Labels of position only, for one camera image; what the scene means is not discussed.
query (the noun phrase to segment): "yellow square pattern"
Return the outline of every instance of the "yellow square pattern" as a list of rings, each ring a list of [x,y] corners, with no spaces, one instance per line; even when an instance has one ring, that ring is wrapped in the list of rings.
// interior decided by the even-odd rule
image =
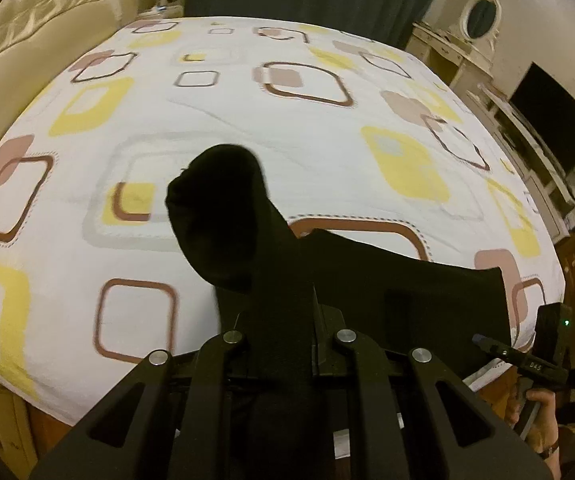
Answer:
[[[446,121],[463,123],[461,117],[459,117],[458,114],[434,90],[425,88],[419,85],[416,81],[407,80],[407,84],[415,93],[416,97],[418,97],[418,99],[436,115],[442,119],[445,119]]]
[[[388,59],[391,59],[397,63],[405,62],[405,59],[403,59],[402,56],[399,56],[394,50],[391,50],[390,48],[386,48],[384,46],[373,46],[370,47],[370,50],[376,52],[379,56],[387,57]]]
[[[105,197],[101,221],[106,225],[143,224],[144,220],[125,220],[117,218],[114,195],[117,186],[113,186]],[[156,185],[152,182],[127,182],[123,184],[119,198],[120,209],[128,215],[146,215],[152,212],[152,202]]]
[[[314,46],[308,47],[310,52],[316,56],[316,59],[321,61],[323,64],[331,66],[333,68],[345,68],[347,70],[352,70],[356,67],[353,61],[342,54],[335,54],[333,52],[327,52],[326,50],[321,50]]]
[[[162,30],[160,32],[145,32],[132,41],[128,48],[147,48],[171,43],[181,36],[180,30]]]
[[[498,182],[495,182],[491,178],[487,179],[487,184],[488,190],[490,191],[494,202],[501,212],[501,216],[503,217],[503,221],[507,226],[509,235],[512,237],[512,241],[514,242],[517,250],[519,250],[519,254],[526,258],[532,258],[541,254],[541,247],[538,244],[538,239],[536,238],[534,227],[532,222],[529,221],[527,215],[525,214],[525,208],[523,207],[523,204],[512,194],[509,189],[507,189],[505,186],[502,186]],[[511,208],[516,212],[521,227],[513,226],[510,223],[509,218],[507,218],[507,215],[503,211],[503,206],[500,202],[500,200],[503,200],[504,198],[507,199],[506,203],[509,202]]]
[[[0,376],[36,397],[25,371],[25,329],[30,314],[30,280],[22,270],[0,264],[0,285],[5,291],[0,319]]]
[[[449,188],[427,148],[405,134],[364,126],[361,134],[383,177],[396,192],[410,198],[447,202]]]
[[[190,54],[184,54],[181,56],[181,61],[205,61],[206,55],[202,52],[191,52]]]
[[[112,116],[114,110],[119,106],[133,84],[134,80],[131,77],[122,77],[85,86],[72,98],[66,108],[56,118],[48,135],[50,137],[58,137],[98,128]],[[104,92],[94,105],[83,112],[70,112],[71,108],[79,100],[89,96],[86,95],[88,92],[98,90],[104,90]]]

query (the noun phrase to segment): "black metal frame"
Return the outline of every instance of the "black metal frame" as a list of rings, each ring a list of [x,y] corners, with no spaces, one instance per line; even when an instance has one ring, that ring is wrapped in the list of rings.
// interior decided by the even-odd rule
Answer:
[[[351,331],[354,340],[341,340],[343,329],[338,309],[315,304],[312,376],[319,388],[347,392],[352,478],[549,478],[542,460],[436,356],[423,352],[430,359],[422,362],[414,351],[384,351]],[[232,399],[266,387],[248,375],[245,335],[234,336],[214,336],[198,352],[165,352],[161,365],[150,354],[30,479],[230,478]]]

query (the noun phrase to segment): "brown square outline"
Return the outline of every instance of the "brown square outline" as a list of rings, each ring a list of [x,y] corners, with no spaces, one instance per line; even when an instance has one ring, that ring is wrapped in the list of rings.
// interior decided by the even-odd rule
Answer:
[[[517,335],[515,338],[515,342],[519,340],[519,333],[521,330],[521,323],[519,321],[519,310],[517,307],[517,299],[519,297],[519,292],[521,290],[525,290],[526,288],[532,285],[539,286],[539,288],[541,289],[541,294],[543,295],[543,304],[547,304],[547,301],[545,299],[545,287],[543,286],[543,282],[539,278],[530,278],[528,280],[525,280],[524,282],[517,283],[516,285],[514,285],[514,287],[512,287],[512,307],[514,308],[515,311],[514,313],[517,317]]]
[[[286,30],[288,32],[294,32],[296,34],[302,34],[303,35],[303,43],[310,43],[310,38],[302,30],[294,30],[292,28],[283,28],[283,27],[254,27],[254,29],[252,31],[257,36],[260,36],[261,38],[270,38],[271,40],[285,41],[285,40],[295,40],[296,39],[296,36],[290,36],[289,38],[274,38],[273,36],[263,34],[264,28],[272,28],[274,30]]]
[[[370,38],[364,38],[363,36],[359,36],[358,34],[352,34],[351,32],[345,32],[344,30],[339,31],[341,34],[345,34],[351,38],[357,38],[357,40],[369,41],[370,43],[376,43],[376,41]]]
[[[126,184],[127,182],[119,182],[114,190],[114,194],[112,195],[112,212],[114,213],[114,216],[124,222],[148,222],[152,216],[151,213],[129,213],[127,211],[123,211],[121,198],[123,188]]]
[[[99,60],[99,58],[94,58],[94,59],[90,59],[90,62],[85,65],[81,70],[79,70],[79,72],[77,72],[74,77],[72,77],[71,81],[72,83],[83,83],[85,81],[94,81],[95,79],[105,79],[106,77],[111,77],[113,75],[117,75],[119,72],[123,72],[123,70],[125,70],[128,65],[130,63],[132,63],[132,61],[135,59],[136,56],[138,56],[138,54],[136,52],[127,52],[125,54],[111,54],[110,56],[106,56],[103,58],[103,61],[105,61],[106,59],[109,59],[110,57],[123,57],[123,56],[131,56],[130,59],[128,59],[128,62],[125,63],[125,65],[123,65],[121,68],[115,70],[114,72],[112,72],[111,74],[106,74],[106,75],[100,75],[100,76],[96,76],[96,77],[87,77],[85,79],[79,79],[78,77],[87,69],[89,68],[91,65],[97,65],[97,64],[101,64],[101,63],[95,63],[96,61]]]
[[[532,334],[532,337],[529,339],[529,341],[524,344],[522,347],[517,348],[517,350],[519,352],[528,352],[532,346],[534,345],[534,340],[536,339],[536,331]]]
[[[447,124],[447,121],[445,119],[440,119],[437,117],[430,117],[427,115],[421,115],[421,118],[423,119],[423,122],[425,123],[425,125],[427,126],[427,129],[429,129],[430,133],[434,136],[435,139],[437,139],[439,141],[439,144],[443,147],[444,150],[446,150],[446,152],[448,152],[450,155],[454,156],[455,158],[458,158],[458,160],[460,160],[461,162],[465,162],[466,164],[469,164],[470,166],[474,166],[475,168],[478,168],[479,170],[484,170],[484,171],[491,171],[490,170],[490,165],[487,163],[487,161],[483,158],[483,155],[481,154],[481,150],[479,150],[479,147],[474,144],[474,142],[472,142],[470,140],[470,138],[464,134],[461,130],[459,130],[456,126],[452,126],[452,128],[454,128],[460,135],[462,135],[463,137],[465,137],[470,144],[472,144],[472,146],[474,146],[474,151],[476,152],[476,154],[478,156],[481,157],[481,160],[483,161],[483,164],[479,164],[478,162],[472,162],[472,160],[468,160],[467,158],[463,158],[462,156],[458,156],[456,155],[456,153],[452,152],[448,146],[446,145],[445,142],[443,142],[443,139],[440,138],[439,134],[437,134],[434,131],[434,128],[432,128],[429,125],[430,121],[435,121],[436,123],[439,124]]]
[[[48,178],[48,173],[54,166],[54,157],[51,155],[39,155],[39,156],[22,156],[21,158],[13,158],[8,161],[4,167],[1,168],[0,176],[4,172],[5,168],[7,168],[10,164],[23,164],[24,162],[45,162],[46,163],[46,171],[43,173],[43,176],[37,182],[34,190],[32,191],[30,198],[28,199],[28,203],[25,205],[23,212],[21,213],[21,217],[19,221],[14,225],[14,227],[8,231],[7,233],[0,233],[0,242],[9,243],[14,240],[14,237],[17,235],[19,230],[21,229],[21,225],[23,225],[23,221],[25,220],[26,216],[30,211],[30,207],[32,206],[32,202],[34,201],[37,193],[39,192],[39,188],[43,185],[43,183]]]
[[[215,30],[229,30],[229,32],[215,32]],[[234,34],[234,28],[231,27],[217,27],[217,28],[211,28],[208,31],[208,34],[221,34],[223,36],[226,36],[228,34]]]
[[[116,359],[118,361],[125,361],[128,363],[139,363],[143,359],[142,357],[112,352],[104,348],[101,344],[101,311],[103,310],[105,297],[107,296],[108,291],[116,285],[136,286],[139,288],[153,288],[155,290],[164,291],[170,297],[170,315],[168,316],[168,340],[166,350],[168,352],[172,352],[172,346],[174,344],[174,330],[176,328],[176,312],[178,306],[178,298],[176,296],[176,292],[173,288],[171,288],[170,285],[167,285],[167,283],[147,282],[143,280],[125,280],[123,278],[112,278],[103,285],[103,288],[101,288],[99,303],[97,303],[96,313],[94,315],[94,335],[92,337],[96,351],[103,357]]]
[[[168,27],[168,28],[162,28],[160,30],[144,30],[144,31],[140,32],[140,30],[142,28],[154,27],[154,25],[159,25],[159,23],[148,23],[147,25],[141,25],[140,27],[136,27],[134,30],[132,30],[132,34],[148,34],[149,32],[165,32],[166,30],[172,30],[174,27],[179,25],[179,22],[168,22],[166,25],[171,25],[171,27]]]
[[[289,225],[297,238],[309,235],[314,229],[337,231],[369,231],[377,233],[396,233],[407,238],[416,249],[419,259],[429,262],[425,245],[417,234],[407,225],[370,219],[352,220],[349,218],[301,218]]]
[[[325,70],[324,68],[321,68],[320,66],[307,65],[304,63],[292,63],[289,61],[270,61],[267,63],[263,63],[263,68],[270,68],[271,66],[275,66],[275,65],[304,66],[307,68],[314,68],[316,70],[320,70],[321,72],[328,73],[337,82],[337,85],[339,85],[339,88],[341,89],[341,91],[345,95],[346,100],[345,101],[334,101],[332,99],[325,99],[322,97],[314,97],[311,95],[303,95],[303,94],[296,94],[296,93],[292,93],[292,92],[284,92],[282,90],[279,90],[278,88],[275,88],[271,83],[263,83],[263,88],[265,88],[271,94],[279,95],[282,97],[299,97],[301,99],[306,99],[308,101],[317,101],[320,103],[328,103],[331,105],[338,105],[338,106],[352,106],[354,104],[354,99],[352,99],[352,96],[349,94],[349,92],[345,88],[343,81],[334,72],[330,72],[329,70]]]
[[[183,77],[183,74],[200,74],[200,73],[213,73],[215,74],[215,78],[212,81],[212,83],[210,83],[209,85],[179,85],[179,82],[181,81],[181,78]],[[178,87],[178,88],[206,88],[208,86],[214,86],[217,82],[218,82],[218,77],[220,76],[220,73],[217,72],[216,70],[188,70],[187,72],[181,72],[178,76],[178,78],[176,78],[176,81],[174,82],[174,86]]]
[[[372,66],[375,66],[375,67],[377,67],[377,68],[380,68],[381,70],[385,70],[386,72],[392,72],[393,74],[400,75],[401,77],[406,77],[406,78],[408,78],[408,79],[412,79],[412,76],[411,76],[410,74],[408,74],[407,70],[405,70],[405,69],[404,69],[401,65],[399,65],[397,62],[395,62],[395,61],[393,61],[393,60],[391,60],[391,59],[388,59],[387,57],[377,56],[376,54],[372,54],[372,53],[370,53],[370,52],[360,52],[359,55],[360,55],[360,57],[362,57],[363,59],[365,59],[368,63],[370,63],[370,65],[372,65]],[[370,57],[378,57],[378,59],[383,59],[384,61],[388,61],[388,62],[390,62],[390,63],[394,63],[395,65],[397,65],[398,68],[400,68],[401,70],[403,70],[404,73],[401,74],[400,72],[397,72],[396,70],[391,70],[391,69],[389,69],[389,68],[385,68],[385,67],[379,66],[379,65],[377,65],[377,64],[374,64],[374,63],[372,63],[372,62],[367,58],[367,56],[370,56]]]

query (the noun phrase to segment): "metal screw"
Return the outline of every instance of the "metal screw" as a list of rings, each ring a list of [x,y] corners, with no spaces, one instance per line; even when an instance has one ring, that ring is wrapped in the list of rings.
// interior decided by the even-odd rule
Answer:
[[[429,361],[432,359],[432,352],[426,348],[415,348],[412,351],[411,356],[414,357],[415,361],[420,363],[429,363]]]
[[[165,350],[155,350],[150,354],[148,361],[154,366],[162,365],[167,361],[167,352]]]
[[[349,328],[344,328],[336,333],[336,337],[342,343],[352,343],[357,339],[357,333]]]
[[[229,332],[223,334],[223,341],[230,345],[238,343],[243,338],[244,335],[238,330],[230,330]]]

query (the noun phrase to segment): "patterned bedsheet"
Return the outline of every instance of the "patterned bedsheet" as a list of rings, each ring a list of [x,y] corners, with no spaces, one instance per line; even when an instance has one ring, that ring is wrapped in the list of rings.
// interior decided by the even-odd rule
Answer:
[[[72,424],[152,349],[192,351],[218,332],[212,288],[178,248],[164,197],[222,142],[256,153],[297,235],[327,228],[412,258],[501,267],[516,348],[531,344],[537,307],[563,296],[521,179],[411,55],[301,23],[141,21],[57,76],[0,142],[4,384]]]

